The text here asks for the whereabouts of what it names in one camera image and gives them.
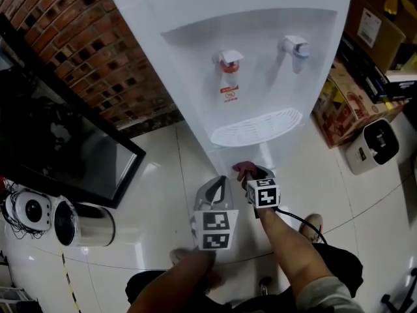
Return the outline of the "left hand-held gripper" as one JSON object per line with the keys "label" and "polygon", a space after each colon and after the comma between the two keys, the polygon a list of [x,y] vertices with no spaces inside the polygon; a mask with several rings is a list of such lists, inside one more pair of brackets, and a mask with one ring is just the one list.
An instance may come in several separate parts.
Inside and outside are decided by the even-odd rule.
{"label": "left hand-held gripper", "polygon": [[231,248],[239,210],[234,208],[230,180],[218,176],[199,188],[190,224],[200,250]]}

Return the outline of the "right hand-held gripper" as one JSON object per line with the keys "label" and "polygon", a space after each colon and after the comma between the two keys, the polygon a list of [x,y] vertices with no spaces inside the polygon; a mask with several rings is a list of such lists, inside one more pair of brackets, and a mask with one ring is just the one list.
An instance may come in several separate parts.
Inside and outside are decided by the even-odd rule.
{"label": "right hand-held gripper", "polygon": [[247,171],[247,199],[256,208],[278,207],[280,204],[281,192],[272,170],[256,166],[256,175],[253,180],[251,171]]}

